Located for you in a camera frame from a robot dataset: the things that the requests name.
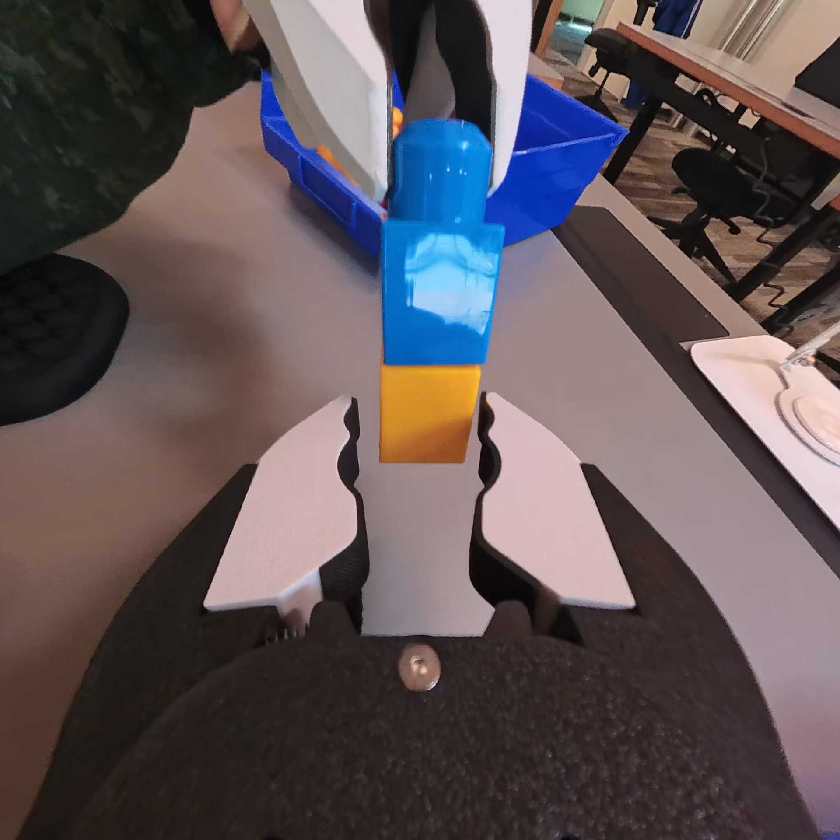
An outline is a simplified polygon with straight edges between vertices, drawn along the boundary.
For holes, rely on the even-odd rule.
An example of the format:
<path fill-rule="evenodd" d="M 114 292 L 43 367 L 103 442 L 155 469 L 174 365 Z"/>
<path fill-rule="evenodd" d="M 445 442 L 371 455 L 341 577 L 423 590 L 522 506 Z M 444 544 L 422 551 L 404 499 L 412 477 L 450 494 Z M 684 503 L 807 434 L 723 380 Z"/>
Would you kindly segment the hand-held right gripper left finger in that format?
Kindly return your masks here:
<path fill-rule="evenodd" d="M 370 572 L 359 407 L 340 395 L 261 456 L 203 605 L 212 613 L 274 607 L 306 632 L 316 604 L 353 602 Z"/>

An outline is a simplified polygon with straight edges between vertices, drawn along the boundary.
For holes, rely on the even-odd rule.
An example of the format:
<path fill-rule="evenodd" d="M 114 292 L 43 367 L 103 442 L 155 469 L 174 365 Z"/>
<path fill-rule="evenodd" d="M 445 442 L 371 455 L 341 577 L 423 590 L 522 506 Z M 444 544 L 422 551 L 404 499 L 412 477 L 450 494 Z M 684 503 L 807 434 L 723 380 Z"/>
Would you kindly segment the pile of building bricks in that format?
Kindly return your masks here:
<path fill-rule="evenodd" d="M 392 144 L 396 140 L 396 137 L 398 136 L 398 134 L 402 131 L 402 128 L 403 128 L 403 111 L 398 107 L 393 107 L 392 108 L 392 137 L 391 137 Z M 322 159 L 324 159 L 328 164 L 330 164 L 331 167 L 336 172 L 339 172 L 341 174 L 341 176 L 346 181 L 348 181 L 348 183 L 351 183 L 353 185 L 353 188 L 358 193 L 362 194 L 361 187 L 359 186 L 357 181 L 345 170 L 345 168 L 335 158 L 335 156 L 333 155 L 333 153 L 331 152 L 331 150 L 327 146 L 321 144 L 317 148 L 317 153 Z M 387 217 L 387 199 L 386 198 L 383 198 L 379 202 L 379 207 L 381 209 L 380 218 L 382 220 L 385 220 L 386 217 Z"/>

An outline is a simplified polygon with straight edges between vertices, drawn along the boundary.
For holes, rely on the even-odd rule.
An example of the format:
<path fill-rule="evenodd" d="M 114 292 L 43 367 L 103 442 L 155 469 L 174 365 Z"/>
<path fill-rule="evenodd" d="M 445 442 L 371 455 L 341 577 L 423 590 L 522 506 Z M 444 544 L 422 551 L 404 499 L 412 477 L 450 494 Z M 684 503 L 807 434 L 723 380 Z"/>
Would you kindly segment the white desk stand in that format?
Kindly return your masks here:
<path fill-rule="evenodd" d="M 769 335 L 694 343 L 694 365 L 839 530 L 839 391 L 816 368 L 835 323 L 801 348 Z"/>

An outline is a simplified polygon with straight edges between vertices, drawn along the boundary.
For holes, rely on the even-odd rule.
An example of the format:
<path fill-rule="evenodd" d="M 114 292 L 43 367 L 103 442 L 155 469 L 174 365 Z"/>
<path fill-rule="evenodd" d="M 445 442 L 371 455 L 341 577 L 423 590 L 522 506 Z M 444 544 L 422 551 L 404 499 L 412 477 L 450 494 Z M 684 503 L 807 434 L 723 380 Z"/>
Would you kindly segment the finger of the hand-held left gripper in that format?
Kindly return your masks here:
<path fill-rule="evenodd" d="M 428 2 L 245 2 L 299 143 L 327 146 L 381 201 L 392 184 L 392 74 L 403 126 L 428 116 Z"/>
<path fill-rule="evenodd" d="M 473 123 L 492 150 L 488 195 L 504 182 L 529 69 L 527 1 L 436 1 L 434 42 L 443 62 L 434 117 Z"/>

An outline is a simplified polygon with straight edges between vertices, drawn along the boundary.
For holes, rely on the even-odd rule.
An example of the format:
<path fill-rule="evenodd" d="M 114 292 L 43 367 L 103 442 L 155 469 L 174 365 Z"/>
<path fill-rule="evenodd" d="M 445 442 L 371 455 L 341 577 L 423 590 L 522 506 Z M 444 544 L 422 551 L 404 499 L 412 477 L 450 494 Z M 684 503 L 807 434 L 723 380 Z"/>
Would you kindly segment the blue mega block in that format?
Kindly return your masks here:
<path fill-rule="evenodd" d="M 381 228 L 384 363 L 481 365 L 506 234 L 486 221 L 490 144 L 471 122 L 423 119 L 393 152 Z"/>

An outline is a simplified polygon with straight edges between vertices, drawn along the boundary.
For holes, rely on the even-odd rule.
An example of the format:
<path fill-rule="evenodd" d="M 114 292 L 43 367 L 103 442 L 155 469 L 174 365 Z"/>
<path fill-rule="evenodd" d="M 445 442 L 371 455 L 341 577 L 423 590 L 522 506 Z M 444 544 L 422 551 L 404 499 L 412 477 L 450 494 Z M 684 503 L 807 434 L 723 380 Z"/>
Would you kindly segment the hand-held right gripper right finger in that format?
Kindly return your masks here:
<path fill-rule="evenodd" d="M 565 607 L 630 613 L 636 600 L 583 464 L 548 428 L 496 392 L 479 399 L 482 488 L 469 579 L 491 606 L 520 602 L 542 632 Z"/>

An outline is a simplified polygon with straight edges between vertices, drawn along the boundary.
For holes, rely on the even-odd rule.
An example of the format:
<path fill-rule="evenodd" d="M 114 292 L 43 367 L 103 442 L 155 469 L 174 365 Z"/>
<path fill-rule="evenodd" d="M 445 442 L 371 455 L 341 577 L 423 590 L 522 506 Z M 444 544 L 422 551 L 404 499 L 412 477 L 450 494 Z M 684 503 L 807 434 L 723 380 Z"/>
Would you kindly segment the black office chair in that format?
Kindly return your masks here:
<path fill-rule="evenodd" d="M 688 195 L 695 208 L 678 222 L 655 216 L 647 219 L 675 241 L 687 257 L 705 259 L 728 284 L 734 283 L 736 279 L 711 242 L 707 228 L 718 220 L 727 226 L 730 234 L 738 235 L 741 232 L 735 222 L 738 217 L 771 227 L 775 219 L 771 213 L 774 194 L 730 160 L 708 150 L 682 150 L 671 166 L 680 180 L 674 193 Z"/>
<path fill-rule="evenodd" d="M 612 28 L 593 30 L 585 38 L 584 43 L 595 51 L 595 62 L 588 69 L 587 74 L 594 78 L 600 70 L 604 70 L 605 75 L 594 93 L 580 97 L 578 101 L 606 118 L 616 121 L 615 114 L 607 107 L 602 98 L 606 81 L 610 75 L 616 74 L 627 77 L 631 82 L 636 83 L 637 79 L 634 78 L 631 71 L 643 69 L 641 54 L 634 42 Z"/>

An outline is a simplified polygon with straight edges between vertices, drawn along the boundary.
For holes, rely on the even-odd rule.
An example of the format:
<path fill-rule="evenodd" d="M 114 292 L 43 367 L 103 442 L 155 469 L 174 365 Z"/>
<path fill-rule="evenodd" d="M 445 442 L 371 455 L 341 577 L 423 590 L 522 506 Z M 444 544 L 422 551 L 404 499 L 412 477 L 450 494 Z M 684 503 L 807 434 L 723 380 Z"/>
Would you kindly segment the orange mega block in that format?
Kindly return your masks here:
<path fill-rule="evenodd" d="M 465 462 L 482 369 L 470 365 L 380 365 L 383 464 Z"/>

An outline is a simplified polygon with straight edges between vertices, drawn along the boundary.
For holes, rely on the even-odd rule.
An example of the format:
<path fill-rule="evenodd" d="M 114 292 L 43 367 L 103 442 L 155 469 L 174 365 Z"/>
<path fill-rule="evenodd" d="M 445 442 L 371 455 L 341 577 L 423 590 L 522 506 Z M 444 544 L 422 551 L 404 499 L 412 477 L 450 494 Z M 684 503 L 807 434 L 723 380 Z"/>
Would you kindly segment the blue jacket with white stripes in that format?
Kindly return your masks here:
<path fill-rule="evenodd" d="M 654 31 L 687 39 L 703 1 L 658 1 L 653 13 Z"/>

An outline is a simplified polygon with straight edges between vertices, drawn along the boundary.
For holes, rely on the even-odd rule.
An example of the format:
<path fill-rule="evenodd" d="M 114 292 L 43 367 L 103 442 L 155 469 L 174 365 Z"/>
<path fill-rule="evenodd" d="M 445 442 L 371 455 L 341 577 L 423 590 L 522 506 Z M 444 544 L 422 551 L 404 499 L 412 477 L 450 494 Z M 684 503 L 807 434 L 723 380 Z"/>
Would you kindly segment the person's left hand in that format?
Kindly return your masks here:
<path fill-rule="evenodd" d="M 210 1 L 223 41 L 231 53 L 245 53 L 261 44 L 259 31 L 243 1 Z"/>

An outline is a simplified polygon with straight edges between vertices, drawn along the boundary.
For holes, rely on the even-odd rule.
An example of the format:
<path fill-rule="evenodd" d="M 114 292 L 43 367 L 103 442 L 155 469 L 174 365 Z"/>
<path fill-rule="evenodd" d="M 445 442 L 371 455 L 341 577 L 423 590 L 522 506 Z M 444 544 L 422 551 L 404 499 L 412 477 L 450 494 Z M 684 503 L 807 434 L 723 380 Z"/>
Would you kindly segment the blue plastic bin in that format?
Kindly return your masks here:
<path fill-rule="evenodd" d="M 290 182 L 378 259 L 384 208 L 292 132 L 270 74 L 261 78 L 260 121 L 268 154 Z M 627 130 L 545 81 L 528 76 L 507 176 L 488 197 L 486 221 L 506 229 L 505 246 L 563 223 Z"/>

